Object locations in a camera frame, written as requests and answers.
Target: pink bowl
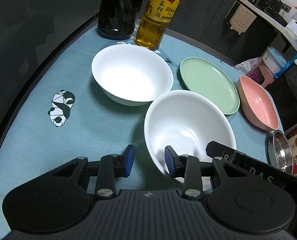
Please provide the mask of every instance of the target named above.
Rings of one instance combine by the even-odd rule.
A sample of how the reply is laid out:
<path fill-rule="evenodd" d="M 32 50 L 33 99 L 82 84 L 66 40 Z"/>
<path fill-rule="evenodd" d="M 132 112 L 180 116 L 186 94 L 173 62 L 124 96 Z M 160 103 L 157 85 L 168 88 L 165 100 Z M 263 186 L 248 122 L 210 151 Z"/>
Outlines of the pink bowl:
<path fill-rule="evenodd" d="M 237 91 L 243 112 L 253 125 L 266 131 L 278 129 L 274 106 L 263 87 L 247 76 L 241 76 L 237 83 Z"/>

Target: bottle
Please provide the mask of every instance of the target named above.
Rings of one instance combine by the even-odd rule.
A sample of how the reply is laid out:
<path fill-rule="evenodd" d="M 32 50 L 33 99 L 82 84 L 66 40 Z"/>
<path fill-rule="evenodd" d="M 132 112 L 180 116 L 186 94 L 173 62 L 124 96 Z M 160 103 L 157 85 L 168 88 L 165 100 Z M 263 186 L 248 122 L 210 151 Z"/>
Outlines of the bottle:
<path fill-rule="evenodd" d="M 98 32 L 111 40 L 126 40 L 135 29 L 135 20 L 143 0 L 102 0 Z"/>
<path fill-rule="evenodd" d="M 149 0 L 139 24 L 135 42 L 147 49 L 158 49 L 181 0 Z"/>

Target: panda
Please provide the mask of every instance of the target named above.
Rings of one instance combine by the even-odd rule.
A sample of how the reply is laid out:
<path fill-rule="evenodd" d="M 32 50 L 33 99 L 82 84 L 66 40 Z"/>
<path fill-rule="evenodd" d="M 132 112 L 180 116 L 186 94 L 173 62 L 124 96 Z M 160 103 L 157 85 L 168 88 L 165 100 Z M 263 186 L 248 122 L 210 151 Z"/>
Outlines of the panda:
<path fill-rule="evenodd" d="M 56 127 L 60 127 L 66 122 L 66 119 L 70 116 L 71 108 L 74 103 L 75 96 L 69 91 L 61 90 L 54 95 L 52 99 L 52 108 L 48 111 L 48 115 Z"/>

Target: plastic container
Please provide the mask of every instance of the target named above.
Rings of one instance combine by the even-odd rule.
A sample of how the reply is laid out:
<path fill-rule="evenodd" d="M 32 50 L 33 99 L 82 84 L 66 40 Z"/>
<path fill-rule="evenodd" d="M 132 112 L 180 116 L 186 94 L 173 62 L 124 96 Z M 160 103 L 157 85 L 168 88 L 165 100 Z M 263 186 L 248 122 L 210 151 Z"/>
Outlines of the plastic container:
<path fill-rule="evenodd" d="M 279 73 L 287 64 L 286 59 L 273 47 L 268 47 L 263 55 L 263 61 L 273 74 Z"/>
<path fill-rule="evenodd" d="M 290 23 L 285 27 L 285 29 L 297 42 L 297 21 L 295 19 L 292 19 Z"/>

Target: yellow label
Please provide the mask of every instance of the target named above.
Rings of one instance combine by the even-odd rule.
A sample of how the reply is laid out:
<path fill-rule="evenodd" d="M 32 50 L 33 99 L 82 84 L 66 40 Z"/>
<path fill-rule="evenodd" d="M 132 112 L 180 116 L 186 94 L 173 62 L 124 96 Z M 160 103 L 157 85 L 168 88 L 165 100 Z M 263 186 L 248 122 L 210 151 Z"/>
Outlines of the yellow label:
<path fill-rule="evenodd" d="M 144 15 L 152 20 L 170 23 L 181 0 L 149 0 Z"/>

